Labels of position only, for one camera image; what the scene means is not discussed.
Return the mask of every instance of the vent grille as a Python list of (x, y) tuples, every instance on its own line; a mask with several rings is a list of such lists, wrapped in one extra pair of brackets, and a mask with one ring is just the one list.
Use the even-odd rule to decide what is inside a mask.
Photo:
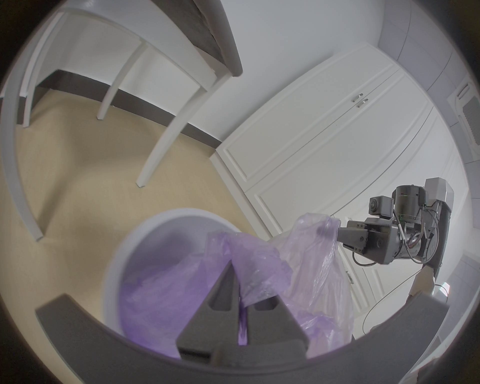
[(475, 96), (463, 106), (463, 114), (470, 126), (475, 143), (480, 145), (480, 103)]

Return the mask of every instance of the purple plastic bag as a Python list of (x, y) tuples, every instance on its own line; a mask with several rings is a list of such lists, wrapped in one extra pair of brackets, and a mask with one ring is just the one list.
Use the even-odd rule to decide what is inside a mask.
[(310, 339), (307, 357), (315, 357), (351, 341), (353, 302), (350, 286), (336, 254), (340, 220), (305, 214), (290, 232), (269, 243), (293, 270), (290, 288), (280, 294)]
[(124, 281), (119, 309), (125, 336), (146, 348), (180, 358), (177, 337), (230, 260), (242, 297), (239, 344), (246, 345), (244, 306), (284, 291), (292, 275), (273, 245), (246, 233), (210, 233), (204, 254), (189, 255), (168, 270), (148, 268)]

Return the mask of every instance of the cabinet handle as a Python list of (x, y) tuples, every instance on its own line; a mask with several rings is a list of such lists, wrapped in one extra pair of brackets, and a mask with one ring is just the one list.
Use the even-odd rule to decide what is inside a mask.
[(368, 99), (363, 99), (361, 102), (357, 104), (357, 108), (360, 108), (363, 104), (365, 104), (368, 101)]
[(363, 96), (363, 93), (361, 94), (358, 94), (353, 100), (352, 100), (352, 103), (355, 103), (359, 98), (361, 98)]
[(350, 280), (350, 284), (353, 284), (352, 276), (350, 276), (350, 273), (348, 273), (348, 271), (345, 271), (345, 272), (347, 273), (347, 277)]

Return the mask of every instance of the beige floor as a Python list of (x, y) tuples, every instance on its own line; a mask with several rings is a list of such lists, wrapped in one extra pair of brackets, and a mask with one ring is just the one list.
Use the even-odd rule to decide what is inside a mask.
[(146, 218), (201, 208), (254, 234), (209, 161), (213, 149), (180, 135), (149, 184), (135, 180), (164, 127), (121, 109), (49, 91), (28, 129), (17, 126), (25, 191), (45, 237), (34, 242), (0, 179), (0, 295), (34, 352), (63, 382), (79, 383), (34, 309), (61, 293), (102, 320), (102, 280), (122, 238)]

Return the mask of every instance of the air conditioner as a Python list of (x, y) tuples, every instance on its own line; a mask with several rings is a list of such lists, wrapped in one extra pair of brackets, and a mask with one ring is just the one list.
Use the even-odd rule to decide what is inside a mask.
[(447, 101), (458, 116), (474, 160), (480, 160), (480, 96), (468, 75)]

